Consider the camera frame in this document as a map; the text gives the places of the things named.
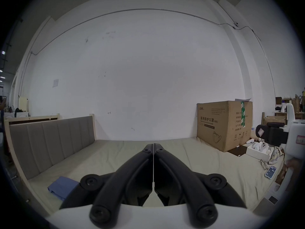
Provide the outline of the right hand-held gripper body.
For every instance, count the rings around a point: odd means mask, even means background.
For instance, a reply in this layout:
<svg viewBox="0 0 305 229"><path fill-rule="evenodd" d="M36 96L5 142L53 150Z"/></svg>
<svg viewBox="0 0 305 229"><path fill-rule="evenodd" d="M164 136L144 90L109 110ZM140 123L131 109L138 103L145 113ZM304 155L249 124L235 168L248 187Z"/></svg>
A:
<svg viewBox="0 0 305 229"><path fill-rule="evenodd" d="M302 159L305 157L305 122L302 119L295 118L295 111L292 103L282 103L281 110L287 112L287 124L284 125L284 132L288 132L288 140L286 144L281 144L279 150L284 154L284 164L292 158ZM286 166L283 181L278 188L280 193L291 192L295 186L300 171L293 171Z"/></svg>

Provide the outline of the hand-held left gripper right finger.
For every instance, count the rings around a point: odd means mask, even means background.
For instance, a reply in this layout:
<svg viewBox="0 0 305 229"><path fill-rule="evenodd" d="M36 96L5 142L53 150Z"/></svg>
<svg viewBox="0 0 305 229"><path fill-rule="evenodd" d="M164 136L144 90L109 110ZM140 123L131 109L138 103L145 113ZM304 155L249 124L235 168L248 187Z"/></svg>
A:
<svg viewBox="0 0 305 229"><path fill-rule="evenodd" d="M194 228L207 228L215 223L218 218L215 204L246 209L223 175L194 172L158 143L154 144L154 182L164 206L187 205Z"/></svg>

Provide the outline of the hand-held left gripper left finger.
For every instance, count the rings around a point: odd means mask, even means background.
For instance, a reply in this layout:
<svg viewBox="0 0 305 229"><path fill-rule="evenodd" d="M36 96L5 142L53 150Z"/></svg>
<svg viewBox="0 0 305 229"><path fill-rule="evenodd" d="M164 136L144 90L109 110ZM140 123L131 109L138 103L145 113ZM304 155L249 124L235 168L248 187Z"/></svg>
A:
<svg viewBox="0 0 305 229"><path fill-rule="evenodd" d="M148 144L115 172L82 177L59 209L92 205L91 222L99 228L114 228L121 204L143 206L152 182L153 144Z"/></svg>

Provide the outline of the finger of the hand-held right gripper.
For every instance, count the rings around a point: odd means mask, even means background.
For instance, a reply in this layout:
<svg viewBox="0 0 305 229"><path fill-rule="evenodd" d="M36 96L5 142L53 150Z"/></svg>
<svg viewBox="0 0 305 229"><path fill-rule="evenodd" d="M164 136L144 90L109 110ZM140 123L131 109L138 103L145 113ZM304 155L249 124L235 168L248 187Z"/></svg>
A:
<svg viewBox="0 0 305 229"><path fill-rule="evenodd" d="M272 146L280 147L286 144L288 140L288 132L284 132L284 123L268 122L256 127L256 136L264 140L265 143Z"/></svg>

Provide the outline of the person's right hand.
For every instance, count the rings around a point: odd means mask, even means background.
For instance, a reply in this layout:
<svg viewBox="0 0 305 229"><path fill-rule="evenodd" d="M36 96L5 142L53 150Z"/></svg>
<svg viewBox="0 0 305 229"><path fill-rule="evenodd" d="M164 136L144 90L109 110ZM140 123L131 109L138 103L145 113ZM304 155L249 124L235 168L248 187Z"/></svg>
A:
<svg viewBox="0 0 305 229"><path fill-rule="evenodd" d="M293 171L299 171L302 169L303 166L303 160L298 158L292 158L285 162L286 166Z"/></svg>

